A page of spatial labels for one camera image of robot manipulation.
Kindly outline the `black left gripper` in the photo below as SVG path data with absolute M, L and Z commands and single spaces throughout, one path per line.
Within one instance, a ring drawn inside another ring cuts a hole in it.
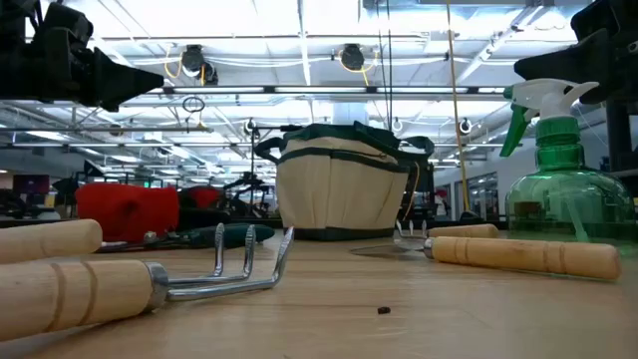
M 163 86 L 163 76 L 88 48 L 93 24 L 62 2 L 0 0 L 0 100 L 94 103 L 107 111 Z

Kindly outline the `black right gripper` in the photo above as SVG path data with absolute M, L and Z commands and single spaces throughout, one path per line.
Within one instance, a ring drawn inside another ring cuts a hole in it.
M 638 0 L 594 0 L 570 25 L 576 45 L 518 60 L 514 71 L 526 81 L 598 83 L 585 104 L 638 100 Z

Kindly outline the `red black work glove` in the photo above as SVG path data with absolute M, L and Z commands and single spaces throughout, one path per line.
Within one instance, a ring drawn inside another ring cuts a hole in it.
M 76 190 L 75 199 L 78 217 L 95 220 L 104 242 L 141 243 L 147 232 L 164 235 L 178 225 L 179 202 L 173 187 L 88 183 Z

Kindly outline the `green plastic spray bottle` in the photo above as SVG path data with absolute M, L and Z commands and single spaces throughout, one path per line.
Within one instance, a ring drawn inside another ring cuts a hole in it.
M 638 242 L 634 200 L 627 187 L 585 163 L 572 105 L 597 82 L 542 78 L 504 90 L 512 110 L 500 155 L 511 156 L 527 128 L 535 131 L 535 172 L 517 179 L 506 195 L 512 234 L 547 240 Z

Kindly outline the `wooden tool handle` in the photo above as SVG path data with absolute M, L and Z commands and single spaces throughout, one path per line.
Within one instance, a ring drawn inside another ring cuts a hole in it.
M 93 219 L 2 228 L 0 264 L 88 254 L 102 242 L 102 227 Z

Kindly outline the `green handled pruning shears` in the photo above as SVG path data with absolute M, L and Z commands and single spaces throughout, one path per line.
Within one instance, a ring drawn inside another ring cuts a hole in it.
M 250 228 L 249 223 L 230 223 L 222 226 L 224 229 L 222 247 L 224 249 L 242 247 L 245 244 L 245 234 Z M 170 232 L 165 236 L 157 236 L 154 232 L 147 232 L 142 242 L 104 242 L 97 253 L 212 248 L 217 244 L 215 230 L 215 226 L 208 226 L 182 232 Z

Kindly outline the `wooden handled metal trowel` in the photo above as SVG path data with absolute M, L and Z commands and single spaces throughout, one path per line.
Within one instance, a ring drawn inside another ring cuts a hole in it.
M 392 244 L 355 248 L 365 256 L 422 253 L 425 258 L 465 266 L 489 267 L 616 280 L 619 252 L 610 244 L 501 238 L 439 236 L 396 239 Z

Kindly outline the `wooden handled hand fork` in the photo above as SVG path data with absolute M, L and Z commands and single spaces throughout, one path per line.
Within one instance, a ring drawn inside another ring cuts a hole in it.
M 489 223 L 427 229 L 427 223 L 424 221 L 422 223 L 421 232 L 416 233 L 414 224 L 411 221 L 408 222 L 408 230 L 404 231 L 401 222 L 396 220 L 396 228 L 399 236 L 402 238 L 428 238 L 438 236 L 499 238 L 499 230 L 495 225 Z

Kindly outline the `wooden handled three-prong cultivator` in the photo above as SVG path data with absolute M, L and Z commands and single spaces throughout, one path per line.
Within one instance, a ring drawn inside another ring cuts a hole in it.
M 0 342 L 135 317 L 168 302 L 270 289 L 293 241 L 290 227 L 269 279 L 220 285 L 210 277 L 171 279 L 161 264 L 135 259 L 0 265 Z

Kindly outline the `beige green-trimmed gardening bag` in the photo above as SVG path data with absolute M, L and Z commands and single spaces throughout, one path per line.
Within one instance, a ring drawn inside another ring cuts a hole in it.
M 340 241 L 392 235 L 410 173 L 434 149 L 427 137 L 398 139 L 355 122 L 312 124 L 254 152 L 276 166 L 283 226 L 301 239 Z

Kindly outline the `dark monitor screen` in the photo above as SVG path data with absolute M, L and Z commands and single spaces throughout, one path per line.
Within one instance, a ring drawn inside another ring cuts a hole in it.
M 12 190 L 19 194 L 44 194 L 50 189 L 48 175 L 13 175 Z

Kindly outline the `yellow vertical pole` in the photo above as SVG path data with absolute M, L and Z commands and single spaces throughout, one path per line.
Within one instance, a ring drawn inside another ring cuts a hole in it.
M 451 87 L 453 92 L 453 109 L 454 109 L 455 131 L 456 131 L 456 143 L 457 143 L 457 148 L 459 152 L 458 157 L 460 161 L 461 182 L 462 182 L 462 197 L 463 197 L 462 216 L 465 219 L 469 219 L 472 217 L 476 217 L 477 215 L 471 211 L 470 196 L 469 196 L 468 181 L 467 181 L 467 171 L 466 171 L 465 157 L 464 157 L 464 144 L 461 139 L 461 123 L 460 123 L 459 108 L 458 108 L 456 62 L 455 62 L 455 53 L 454 53 L 455 32 L 452 26 L 452 1 L 446 0 L 445 4 L 446 4 L 447 25 L 448 25 L 448 45 L 449 45 L 449 57 L 450 57 Z

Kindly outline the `black cabinet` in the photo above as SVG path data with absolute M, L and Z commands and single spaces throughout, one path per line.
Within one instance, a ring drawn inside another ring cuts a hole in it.
M 426 165 L 419 171 L 419 179 L 415 182 L 411 208 L 411 219 L 430 219 L 436 213 L 434 166 Z

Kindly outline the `black table edge rail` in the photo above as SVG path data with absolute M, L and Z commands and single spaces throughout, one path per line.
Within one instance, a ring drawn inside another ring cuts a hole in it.
M 44 223 L 52 223 L 52 222 L 59 222 L 59 220 L 58 219 L 35 219 L 35 218 L 27 218 L 27 219 L 0 218 L 0 228 L 32 225 L 32 224 L 44 224 Z M 236 218 L 232 222 L 263 224 L 275 229 L 283 228 L 282 220 L 273 219 L 273 218 L 270 218 L 270 219 Z M 458 226 L 458 225 L 475 225 L 475 224 L 493 224 L 499 230 L 508 229 L 507 221 L 494 221 L 494 220 L 485 221 L 485 220 L 477 220 L 476 218 L 470 221 L 427 220 L 427 228 L 449 227 L 449 226 Z

